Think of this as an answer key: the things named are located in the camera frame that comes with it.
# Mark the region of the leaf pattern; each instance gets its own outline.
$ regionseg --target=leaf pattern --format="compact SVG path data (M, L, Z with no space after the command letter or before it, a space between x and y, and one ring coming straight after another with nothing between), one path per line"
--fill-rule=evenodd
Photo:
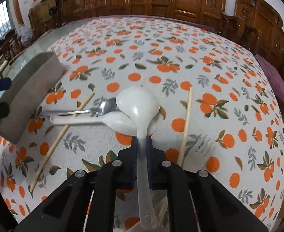
M73 171L70 168L67 168L67 178L69 178L71 175L73 175Z
M243 122L243 125L247 125L248 121L247 121L247 117L241 113L241 110L237 110L237 108L234 108L234 114L238 117L238 120Z
M54 175L58 170L60 169L60 167L59 166L52 166L51 168L50 168L50 174L51 175Z
M38 168L39 168L39 164L37 165L37 167L35 167L36 172L38 171ZM46 175L40 174L38 177L38 183L39 183L38 185L39 188L46 189L46 183L47 183Z
M240 192L239 192L239 195L238 195L238 200L241 200L242 203L248 204L248 199L252 199L253 198L252 193L253 193L253 191L248 191L246 189L243 192L242 189L241 189Z
M53 125L49 126L48 129L46 129L45 133L44 133L44 137L54 128Z
M252 171L253 169L255 169L256 166L256 150L254 148L251 148L248 150L248 165L251 165L250 171Z
M160 112L160 114L163 116L163 119L165 120L166 117L167 117L167 112L166 112L166 110L165 110L162 106L160 106L159 112Z
M86 143L85 141L79 139L78 135L74 135L71 137L72 133L68 133L66 138L63 139L64 141L64 146L66 149L73 150L74 153L76 153L77 147L85 152L84 144Z
M175 90L179 87L176 80L166 79L166 82L163 83L164 87L162 92L165 92L166 96L169 96L169 92L175 94Z
M202 88L209 86L209 82L210 80L206 76L198 75L198 84L200 84Z
M105 80L108 80L108 79L114 78L115 72L112 71L111 68L108 69L108 70L107 70L107 68L104 68L101 71L101 74L102 74L102 76L104 77Z
M240 166L241 171L243 170L243 164L242 164L242 160L239 157L235 157L235 161L237 162L237 164Z

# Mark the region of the white plastic spoon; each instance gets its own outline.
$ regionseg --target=white plastic spoon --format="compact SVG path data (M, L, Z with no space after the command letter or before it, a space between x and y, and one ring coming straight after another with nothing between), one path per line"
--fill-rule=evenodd
M143 87L129 87L116 97L116 104L137 126L137 185L141 227L155 229L157 219L149 190L146 161L146 136L150 121L158 113L160 104L150 91Z
M112 128L116 132L128 136L137 135L137 127L135 122L123 112L110 112L102 117L87 116L51 116L50 121L55 125L81 125L103 123ZM157 130L157 121L154 118L150 123L147 135L153 134Z

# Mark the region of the table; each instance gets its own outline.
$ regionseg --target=table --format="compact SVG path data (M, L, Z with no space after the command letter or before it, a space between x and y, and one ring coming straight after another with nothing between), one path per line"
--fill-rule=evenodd
M163 19L97 18L51 46L64 65L45 109L76 109L93 90L87 108L144 86L161 106L153 145L176 161L186 116L193 103L187 146L200 135L216 145L207 169L270 230L284 195L284 125L277 101L258 62L239 45L216 34ZM0 137L0 191L20 222L78 169L100 169L130 145L131 137L106 126L72 126L42 172L36 169L62 127L40 114L29 121L17 145ZM138 221L136 191L119 191L115 229Z

